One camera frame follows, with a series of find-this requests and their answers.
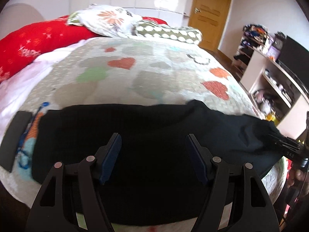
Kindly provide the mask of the white floral pillow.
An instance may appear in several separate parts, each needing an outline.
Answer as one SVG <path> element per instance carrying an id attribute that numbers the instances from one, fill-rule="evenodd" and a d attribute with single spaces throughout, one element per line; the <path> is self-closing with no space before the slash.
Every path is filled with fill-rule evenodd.
<path id="1" fill-rule="evenodd" d="M 94 4 L 73 12 L 66 23 L 84 26 L 101 36 L 129 38 L 132 36 L 135 24 L 142 19 L 142 16 L 122 7 Z"/>

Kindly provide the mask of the green white bolster pillow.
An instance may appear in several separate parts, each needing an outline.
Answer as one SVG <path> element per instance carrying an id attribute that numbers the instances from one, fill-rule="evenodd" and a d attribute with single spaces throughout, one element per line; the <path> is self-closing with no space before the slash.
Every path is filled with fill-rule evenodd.
<path id="1" fill-rule="evenodd" d="M 202 41 L 202 33 L 196 28 L 189 26 L 173 28 L 152 20 L 141 20 L 136 23 L 134 33 L 138 37 L 164 38 L 195 45 Z"/>

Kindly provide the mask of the wooden door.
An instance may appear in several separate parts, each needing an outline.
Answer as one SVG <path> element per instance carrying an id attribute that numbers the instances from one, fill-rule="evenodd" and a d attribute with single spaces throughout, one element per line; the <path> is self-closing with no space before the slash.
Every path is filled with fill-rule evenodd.
<path id="1" fill-rule="evenodd" d="M 231 0 L 193 0 L 188 25 L 202 33 L 200 48 L 217 50 L 230 3 Z"/>

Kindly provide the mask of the white shelf cabinet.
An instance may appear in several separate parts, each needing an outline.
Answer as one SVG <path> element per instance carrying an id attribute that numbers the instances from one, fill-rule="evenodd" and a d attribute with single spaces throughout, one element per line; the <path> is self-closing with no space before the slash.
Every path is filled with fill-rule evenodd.
<path id="1" fill-rule="evenodd" d="M 282 66 L 262 52 L 253 52 L 240 85 L 250 96 L 261 90 L 277 97 L 275 108 L 281 114 L 277 129 L 281 134 L 297 139 L 306 130 L 308 96 Z"/>

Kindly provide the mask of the pile of clothes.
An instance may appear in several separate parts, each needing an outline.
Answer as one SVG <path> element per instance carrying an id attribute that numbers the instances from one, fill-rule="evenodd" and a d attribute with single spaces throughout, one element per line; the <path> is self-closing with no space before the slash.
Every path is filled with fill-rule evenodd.
<path id="1" fill-rule="evenodd" d="M 273 37 L 263 25 L 245 25 L 234 60 L 240 60 L 244 64 L 248 64 L 255 50 L 266 54 L 272 43 Z"/>

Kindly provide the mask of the rounded beige headboard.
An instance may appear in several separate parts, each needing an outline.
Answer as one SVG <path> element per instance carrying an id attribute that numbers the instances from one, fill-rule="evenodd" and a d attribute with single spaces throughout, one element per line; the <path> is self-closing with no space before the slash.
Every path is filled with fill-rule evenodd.
<path id="1" fill-rule="evenodd" d="M 44 17 L 31 5 L 18 3 L 2 10 L 0 16 L 0 37 L 3 39 L 26 25 L 45 21 Z"/>

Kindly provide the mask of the white bed sheet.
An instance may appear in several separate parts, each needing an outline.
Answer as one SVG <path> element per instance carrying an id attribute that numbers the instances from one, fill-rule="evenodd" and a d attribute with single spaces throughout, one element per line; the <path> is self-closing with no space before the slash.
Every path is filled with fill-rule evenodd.
<path id="1" fill-rule="evenodd" d="M 30 65 L 13 77 L 1 82 L 1 136 L 31 90 L 46 77 L 53 65 L 66 58 L 73 50 L 83 46 L 86 40 L 55 49 L 37 57 Z"/>

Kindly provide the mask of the black pants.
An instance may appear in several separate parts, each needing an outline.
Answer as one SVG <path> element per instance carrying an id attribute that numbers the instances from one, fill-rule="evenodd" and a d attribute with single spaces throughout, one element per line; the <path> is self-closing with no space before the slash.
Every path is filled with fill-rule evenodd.
<path id="1" fill-rule="evenodd" d="M 155 226 L 196 218 L 208 199 L 186 149 L 193 134 L 213 156 L 247 162 L 264 177 L 282 158 L 267 139 L 274 123 L 226 115 L 192 100 L 185 105 L 76 105 L 50 110 L 40 120 L 32 178 L 42 183 L 56 162 L 78 163 L 121 135 L 115 166 L 102 187 L 111 223 Z"/>

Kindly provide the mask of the long red pillow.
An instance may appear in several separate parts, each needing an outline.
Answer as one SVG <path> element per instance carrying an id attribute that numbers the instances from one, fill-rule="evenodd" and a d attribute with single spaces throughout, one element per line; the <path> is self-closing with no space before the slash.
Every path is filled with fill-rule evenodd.
<path id="1" fill-rule="evenodd" d="M 1 82 L 31 64 L 41 54 L 97 37 L 84 26 L 68 25 L 68 15 L 26 25 L 1 39 Z"/>

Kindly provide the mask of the black phone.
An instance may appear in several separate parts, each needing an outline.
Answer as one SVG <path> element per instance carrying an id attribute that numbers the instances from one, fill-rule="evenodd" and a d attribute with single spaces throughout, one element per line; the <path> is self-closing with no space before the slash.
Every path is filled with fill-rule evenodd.
<path id="1" fill-rule="evenodd" d="M 0 148 L 1 167 L 9 173 L 12 172 L 20 138 L 30 123 L 31 118 L 31 112 L 18 111 L 3 137 Z"/>

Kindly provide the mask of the black television screen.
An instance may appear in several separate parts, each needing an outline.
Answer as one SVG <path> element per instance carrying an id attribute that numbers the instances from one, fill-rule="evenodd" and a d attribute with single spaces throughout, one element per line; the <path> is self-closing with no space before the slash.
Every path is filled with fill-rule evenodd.
<path id="1" fill-rule="evenodd" d="M 289 36 L 276 60 L 282 68 L 308 93 L 308 50 Z"/>

